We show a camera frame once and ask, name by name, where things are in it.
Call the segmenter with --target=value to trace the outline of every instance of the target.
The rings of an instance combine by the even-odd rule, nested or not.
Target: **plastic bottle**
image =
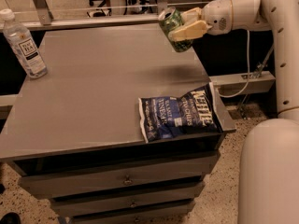
[[[15,21],[15,15],[10,9],[1,10],[0,16],[5,21],[3,34],[27,75],[30,78],[46,75],[47,66],[27,27]]]

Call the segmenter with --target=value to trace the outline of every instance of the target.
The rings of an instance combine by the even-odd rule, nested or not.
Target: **cabinet drawer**
[[[80,198],[52,203],[51,208],[62,217],[102,213],[118,209],[193,199],[204,187],[199,177],[184,178],[155,185],[142,185],[134,189],[101,191]]]
[[[194,201],[179,203],[169,203],[136,209],[132,211],[120,211],[107,213],[103,215],[92,215],[86,217],[72,218],[74,224],[126,224],[137,223],[140,221],[156,218],[167,217],[171,215],[186,215],[194,208]]]
[[[212,151],[72,172],[27,176],[20,179],[20,186],[37,199],[51,199],[209,174],[218,157],[218,152]]]

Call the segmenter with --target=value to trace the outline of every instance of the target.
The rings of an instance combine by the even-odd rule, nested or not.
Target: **bottle cap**
[[[11,9],[3,9],[0,11],[0,16],[4,21],[12,20],[15,18],[15,14]]]

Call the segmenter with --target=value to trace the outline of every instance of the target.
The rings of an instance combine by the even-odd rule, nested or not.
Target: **wire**
[[[219,96],[222,97],[222,98],[233,98],[233,97],[236,97],[237,95],[241,94],[245,88],[249,85],[249,80],[250,80],[250,77],[249,77],[249,74],[250,74],[250,62],[249,62],[249,44],[250,44],[250,31],[247,30],[247,81],[246,81],[246,84],[245,86],[243,87],[243,89],[235,94],[232,94],[232,95],[223,95],[223,94],[220,94],[219,93]]]

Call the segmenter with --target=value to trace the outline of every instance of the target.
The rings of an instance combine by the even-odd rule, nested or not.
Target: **can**
[[[183,25],[183,20],[180,16],[180,12],[175,7],[168,7],[163,10],[158,17],[159,25],[166,35],[168,41],[176,52],[183,52],[192,46],[192,40],[184,40],[174,42],[169,39],[168,34]]]

